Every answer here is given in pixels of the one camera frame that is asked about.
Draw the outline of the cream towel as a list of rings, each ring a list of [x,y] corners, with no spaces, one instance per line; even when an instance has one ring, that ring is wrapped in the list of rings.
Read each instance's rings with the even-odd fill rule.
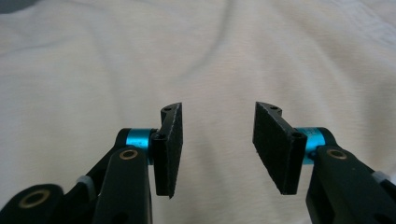
[[[35,184],[70,190],[119,130],[182,103],[177,189],[153,198],[154,224],[310,224],[311,170],[279,193],[257,102],[396,183],[396,0],[0,2],[0,208]]]

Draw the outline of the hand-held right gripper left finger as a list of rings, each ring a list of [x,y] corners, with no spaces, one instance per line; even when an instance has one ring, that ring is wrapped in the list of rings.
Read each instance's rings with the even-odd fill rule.
[[[177,174],[183,146],[182,103],[161,109],[161,127],[123,128],[116,137],[117,147],[141,148],[154,167],[158,196],[172,198],[176,192]]]

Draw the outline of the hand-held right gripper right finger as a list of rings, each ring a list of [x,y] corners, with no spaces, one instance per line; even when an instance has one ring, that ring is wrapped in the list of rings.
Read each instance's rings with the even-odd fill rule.
[[[297,193],[302,166],[314,163],[319,147],[338,146],[328,129],[292,127],[280,107],[263,102],[255,104],[252,142],[282,195]]]

